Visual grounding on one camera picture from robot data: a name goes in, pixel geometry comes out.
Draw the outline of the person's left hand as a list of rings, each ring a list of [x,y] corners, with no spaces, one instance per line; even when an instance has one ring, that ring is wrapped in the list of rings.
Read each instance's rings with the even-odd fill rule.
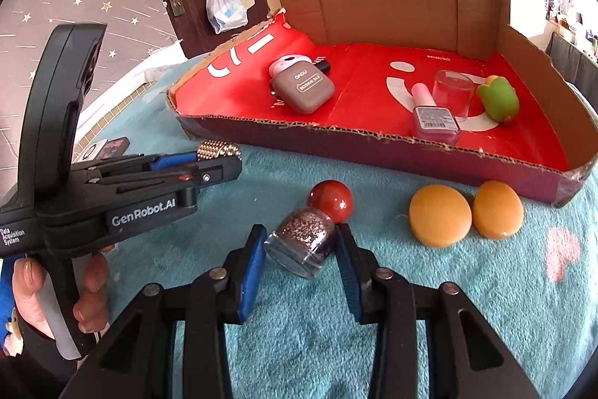
[[[83,333],[100,332],[107,326],[107,281],[110,269],[101,253],[91,255],[83,276],[83,291],[73,307],[73,315]],[[37,298],[43,288],[46,272],[31,258],[15,262],[12,289],[15,306],[21,318],[41,334],[53,339],[46,315]]]

